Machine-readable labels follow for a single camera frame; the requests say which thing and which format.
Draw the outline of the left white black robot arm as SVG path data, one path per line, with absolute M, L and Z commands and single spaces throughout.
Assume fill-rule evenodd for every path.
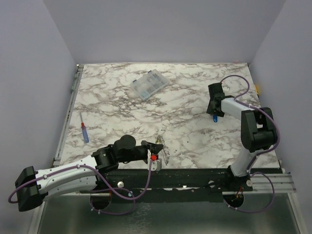
M 124 135 L 114 144 L 100 148 L 76 162 L 63 166 L 35 170 L 33 166 L 26 167 L 15 182 L 12 195 L 17 196 L 15 203 L 18 210 L 25 212 L 40 206 L 44 199 L 54 195 L 76 191 L 103 192 L 109 184 L 104 175 L 118 168 L 120 163 L 142 160 L 148 164 L 151 172 L 156 169 L 158 153 L 163 144 L 143 140 L 136 145 L 131 135 Z

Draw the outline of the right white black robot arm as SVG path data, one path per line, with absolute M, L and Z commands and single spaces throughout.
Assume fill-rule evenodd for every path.
M 220 82 L 208 86 L 209 104 L 206 113 L 214 117 L 231 115 L 240 120 L 242 149 L 231 164 L 231 175 L 224 178 L 225 187 L 234 191 L 241 186 L 241 177 L 247 176 L 260 154 L 266 153 L 278 141 L 270 108 L 256 109 L 238 103 L 233 96 L 225 95 Z

